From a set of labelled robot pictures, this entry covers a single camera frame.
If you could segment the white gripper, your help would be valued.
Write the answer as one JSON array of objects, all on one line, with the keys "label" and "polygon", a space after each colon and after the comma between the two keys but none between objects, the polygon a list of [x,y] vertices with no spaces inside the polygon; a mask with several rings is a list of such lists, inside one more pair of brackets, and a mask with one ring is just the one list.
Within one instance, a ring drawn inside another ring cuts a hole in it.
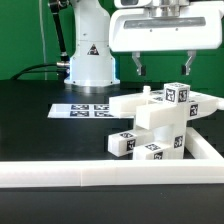
[{"label": "white gripper", "polygon": [[216,49],[222,43],[223,0],[114,0],[114,4],[109,46],[114,52],[133,52],[139,76],[146,75],[139,52],[189,50],[181,66],[181,74],[187,76],[195,50]]}]

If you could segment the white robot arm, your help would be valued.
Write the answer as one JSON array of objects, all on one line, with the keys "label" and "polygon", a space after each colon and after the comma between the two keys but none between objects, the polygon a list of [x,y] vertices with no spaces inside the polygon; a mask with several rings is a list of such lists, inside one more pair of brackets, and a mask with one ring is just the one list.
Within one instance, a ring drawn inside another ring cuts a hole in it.
[{"label": "white robot arm", "polygon": [[198,50],[222,43],[224,0],[114,0],[109,14],[99,0],[71,0],[76,50],[65,83],[84,91],[120,83],[114,52],[130,52],[137,72],[142,52],[186,50],[192,61]]}]

